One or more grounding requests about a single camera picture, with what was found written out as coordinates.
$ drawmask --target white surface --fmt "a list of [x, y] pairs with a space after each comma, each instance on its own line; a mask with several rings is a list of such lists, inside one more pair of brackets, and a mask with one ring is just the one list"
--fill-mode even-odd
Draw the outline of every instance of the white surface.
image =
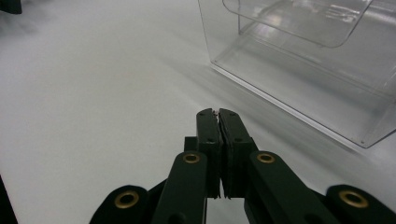
[[[396, 210], [396, 136], [349, 150], [208, 66], [196, 0], [25, 1], [0, 13], [0, 173], [20, 224], [88, 223], [109, 192], [164, 180], [205, 108], [238, 112], [261, 149], [324, 193]], [[209, 200], [207, 223], [248, 223]]]

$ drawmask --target gold ring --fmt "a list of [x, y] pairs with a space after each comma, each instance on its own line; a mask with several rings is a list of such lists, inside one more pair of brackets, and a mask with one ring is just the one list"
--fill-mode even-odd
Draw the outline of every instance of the gold ring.
[[271, 154], [261, 153], [257, 155], [257, 160], [264, 163], [272, 163], [275, 161], [275, 158]]
[[183, 161], [186, 163], [196, 163], [200, 160], [199, 156], [196, 154], [186, 154], [183, 156]]
[[[132, 196], [132, 198], [126, 200], [124, 197], [125, 196]], [[116, 200], [114, 201], [114, 204], [121, 209], [125, 209], [125, 208], [129, 208], [134, 206], [135, 204], [137, 204], [137, 202], [139, 201], [139, 195], [137, 194], [136, 191], [132, 191], [132, 190], [126, 190], [123, 193], [119, 194], [116, 198]]]
[[[357, 207], [357, 208], [365, 208], [369, 206], [369, 203], [367, 202], [367, 200], [365, 198], [363, 198], [363, 196], [359, 195], [359, 193], [352, 191], [352, 190], [342, 190], [338, 193], [338, 195], [340, 196], [341, 200], [344, 201], [344, 203], [347, 203], [353, 207]], [[354, 197], [356, 197], [357, 199], [359, 199], [358, 202], [356, 201], [352, 201], [350, 200], [347, 196], [352, 195]]]

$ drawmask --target transparent box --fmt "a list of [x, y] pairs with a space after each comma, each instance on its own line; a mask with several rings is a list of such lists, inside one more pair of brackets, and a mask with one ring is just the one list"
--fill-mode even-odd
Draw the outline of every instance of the transparent box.
[[395, 1], [199, 5], [223, 75], [346, 145], [370, 147], [396, 129]]

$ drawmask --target transparent panel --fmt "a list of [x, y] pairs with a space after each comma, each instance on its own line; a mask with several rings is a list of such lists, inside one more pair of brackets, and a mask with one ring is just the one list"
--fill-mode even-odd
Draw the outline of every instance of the transparent panel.
[[337, 48], [199, 2], [222, 74], [343, 143], [369, 147], [396, 129], [395, 1], [374, 1]]
[[371, 0], [223, 0], [231, 12], [326, 47], [342, 45]]

